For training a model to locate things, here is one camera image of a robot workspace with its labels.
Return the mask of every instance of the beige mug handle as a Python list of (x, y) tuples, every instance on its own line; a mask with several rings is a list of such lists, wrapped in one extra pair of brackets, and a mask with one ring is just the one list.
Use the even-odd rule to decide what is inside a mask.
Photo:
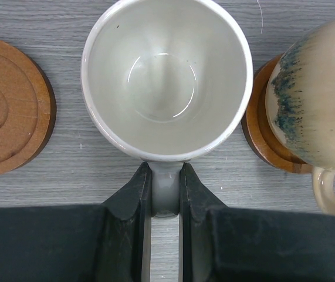
[(334, 170), (314, 167), (312, 170), (313, 193), (324, 213), (335, 215)]

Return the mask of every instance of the beige ceramic mug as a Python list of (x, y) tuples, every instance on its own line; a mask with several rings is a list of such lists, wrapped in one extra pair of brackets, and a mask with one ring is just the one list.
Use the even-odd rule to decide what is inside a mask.
[(317, 204), (335, 215), (335, 21), (281, 57), (268, 83), (266, 112), (278, 140), (314, 166)]

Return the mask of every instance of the gray wooden table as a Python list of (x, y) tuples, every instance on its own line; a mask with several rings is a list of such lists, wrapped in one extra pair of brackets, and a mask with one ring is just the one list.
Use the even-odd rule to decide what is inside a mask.
[[(0, 206), (100, 203), (139, 166), (139, 160), (115, 149), (97, 131), (80, 88), (86, 36), (113, 2), (0, 0), (0, 39), (27, 53), (46, 72), (58, 109), (44, 151), (26, 166), (0, 176)], [(243, 29), (255, 70), (309, 29), (335, 18), (335, 0), (218, 2)], [(229, 206), (319, 212), (310, 176), (265, 164), (249, 148), (240, 126), (222, 146), (192, 165)], [(177, 275), (178, 219), (153, 220), (151, 281), (177, 281)]]

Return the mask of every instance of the brown coaster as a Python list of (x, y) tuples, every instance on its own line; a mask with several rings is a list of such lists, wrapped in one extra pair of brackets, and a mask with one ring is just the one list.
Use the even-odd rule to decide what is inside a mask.
[(0, 173), (40, 153), (55, 117), (55, 97), (46, 76), (24, 53), (0, 41)]
[(312, 166), (293, 155), (277, 140), (266, 116), (266, 87), (280, 57), (262, 66), (255, 76), (251, 99), (242, 119), (243, 132), (252, 150), (266, 163), (287, 172), (310, 173)]

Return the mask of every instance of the white mug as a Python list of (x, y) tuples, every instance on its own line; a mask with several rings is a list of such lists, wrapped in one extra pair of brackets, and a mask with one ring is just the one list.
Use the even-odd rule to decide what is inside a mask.
[(251, 52), (212, 0), (121, 0), (95, 23), (82, 56), (84, 100), (98, 130), (152, 170), (152, 212), (179, 212), (183, 163), (237, 127), (253, 81)]

